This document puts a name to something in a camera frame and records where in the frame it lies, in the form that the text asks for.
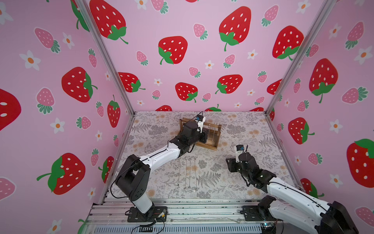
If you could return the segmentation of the wooden jewelry display stand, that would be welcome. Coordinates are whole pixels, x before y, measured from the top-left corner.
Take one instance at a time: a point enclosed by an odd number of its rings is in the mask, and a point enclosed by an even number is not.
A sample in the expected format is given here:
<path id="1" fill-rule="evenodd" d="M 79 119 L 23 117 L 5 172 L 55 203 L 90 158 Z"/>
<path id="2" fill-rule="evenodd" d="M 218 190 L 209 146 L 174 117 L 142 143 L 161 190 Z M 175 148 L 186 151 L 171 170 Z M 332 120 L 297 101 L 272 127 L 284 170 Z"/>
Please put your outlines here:
<path id="1" fill-rule="evenodd" d="M 195 117 L 192 119 L 180 119 L 180 131 L 178 135 L 186 144 L 197 145 L 199 147 L 217 151 L 222 126 L 204 122 L 203 130 L 207 131 L 208 135 L 206 144 L 202 144 L 199 142 L 199 132 L 197 132 L 197 128 L 198 125 L 195 122 Z"/>

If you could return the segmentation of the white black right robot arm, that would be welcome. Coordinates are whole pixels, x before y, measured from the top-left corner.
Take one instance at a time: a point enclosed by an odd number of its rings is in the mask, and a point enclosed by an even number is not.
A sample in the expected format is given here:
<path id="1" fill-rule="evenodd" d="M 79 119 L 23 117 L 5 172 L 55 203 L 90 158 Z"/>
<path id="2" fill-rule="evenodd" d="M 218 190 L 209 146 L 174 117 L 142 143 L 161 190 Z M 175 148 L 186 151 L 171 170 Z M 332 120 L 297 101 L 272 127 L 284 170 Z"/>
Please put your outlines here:
<path id="1" fill-rule="evenodd" d="M 238 151 L 226 159 L 228 169 L 239 173 L 247 186 L 267 195 L 257 205 L 260 218 L 288 222 L 310 234 L 357 234 L 347 209 L 339 202 L 328 203 L 287 184 L 274 173 L 261 169 L 248 152 Z"/>

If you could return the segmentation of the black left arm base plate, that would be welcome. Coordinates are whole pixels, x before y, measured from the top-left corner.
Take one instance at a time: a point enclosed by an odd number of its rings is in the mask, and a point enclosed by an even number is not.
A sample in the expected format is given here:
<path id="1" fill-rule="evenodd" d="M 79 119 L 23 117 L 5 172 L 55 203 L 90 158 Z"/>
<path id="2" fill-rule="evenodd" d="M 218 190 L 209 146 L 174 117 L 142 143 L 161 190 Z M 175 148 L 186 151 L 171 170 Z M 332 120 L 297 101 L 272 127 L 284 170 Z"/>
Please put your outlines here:
<path id="1" fill-rule="evenodd" d="M 145 214 L 141 213 L 136 207 L 131 207 L 128 214 L 127 222 L 154 222 L 166 221 L 168 215 L 168 208 L 166 206 L 152 206 Z"/>

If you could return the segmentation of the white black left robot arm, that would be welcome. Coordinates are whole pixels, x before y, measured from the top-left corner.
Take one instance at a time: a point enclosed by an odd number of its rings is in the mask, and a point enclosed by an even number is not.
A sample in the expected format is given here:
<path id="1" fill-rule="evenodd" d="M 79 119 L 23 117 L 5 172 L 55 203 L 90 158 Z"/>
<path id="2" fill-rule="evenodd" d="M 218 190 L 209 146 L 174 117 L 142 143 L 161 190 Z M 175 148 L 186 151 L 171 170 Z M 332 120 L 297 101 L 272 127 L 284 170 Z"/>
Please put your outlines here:
<path id="1" fill-rule="evenodd" d="M 146 194 L 151 173 L 169 161 L 192 152 L 197 142 L 206 143 L 207 133 L 203 130 L 205 119 L 203 115 L 197 115 L 194 120 L 184 123 L 181 133 L 153 153 L 127 157 L 114 184 L 143 217 L 151 217 L 154 211 L 154 203 Z"/>

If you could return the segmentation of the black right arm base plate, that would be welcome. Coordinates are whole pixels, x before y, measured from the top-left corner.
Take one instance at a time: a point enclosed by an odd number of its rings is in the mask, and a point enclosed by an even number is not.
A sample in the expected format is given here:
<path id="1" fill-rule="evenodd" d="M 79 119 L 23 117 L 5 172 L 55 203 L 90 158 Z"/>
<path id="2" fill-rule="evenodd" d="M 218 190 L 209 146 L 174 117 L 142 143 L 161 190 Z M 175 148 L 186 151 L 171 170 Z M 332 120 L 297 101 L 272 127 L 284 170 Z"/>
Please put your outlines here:
<path id="1" fill-rule="evenodd" d="M 243 206 L 240 214 L 244 216 L 245 221 L 276 221 L 269 210 L 259 206 Z"/>

